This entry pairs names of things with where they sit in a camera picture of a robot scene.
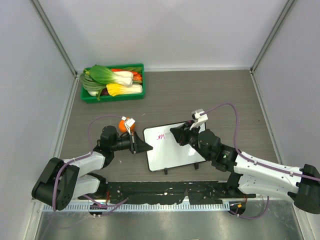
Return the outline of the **small white whiteboard black frame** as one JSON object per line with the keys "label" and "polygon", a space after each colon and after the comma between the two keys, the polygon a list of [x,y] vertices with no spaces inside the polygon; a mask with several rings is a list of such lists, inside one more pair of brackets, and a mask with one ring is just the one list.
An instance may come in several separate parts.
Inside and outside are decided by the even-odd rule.
{"label": "small white whiteboard black frame", "polygon": [[144,141],[153,147],[146,152],[148,169],[151,172],[194,165],[206,160],[189,144],[180,146],[170,129],[182,125],[182,122],[147,127],[143,130]]}

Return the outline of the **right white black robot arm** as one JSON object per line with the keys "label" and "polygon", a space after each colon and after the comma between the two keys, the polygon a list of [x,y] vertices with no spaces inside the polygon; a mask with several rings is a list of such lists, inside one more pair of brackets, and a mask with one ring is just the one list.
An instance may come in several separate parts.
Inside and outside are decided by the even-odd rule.
{"label": "right white black robot arm", "polygon": [[226,193],[276,197],[292,202],[310,214],[320,213],[320,173],[310,164],[287,166],[254,157],[225,145],[209,129],[200,131],[187,121],[170,128],[180,146],[191,146],[204,160],[221,172],[229,172]]}

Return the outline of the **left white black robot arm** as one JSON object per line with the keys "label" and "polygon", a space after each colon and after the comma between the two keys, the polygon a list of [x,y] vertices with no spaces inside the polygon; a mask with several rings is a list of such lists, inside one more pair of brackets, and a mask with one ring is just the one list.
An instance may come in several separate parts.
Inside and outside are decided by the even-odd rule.
{"label": "left white black robot arm", "polygon": [[117,151],[129,150],[137,154],[152,149],[136,132],[118,134],[114,126],[106,126],[91,152],[71,159],[51,158],[36,181],[31,196],[51,206],[54,211],[64,210],[71,200],[87,194],[100,200],[106,195],[107,183],[94,171],[107,167]]}

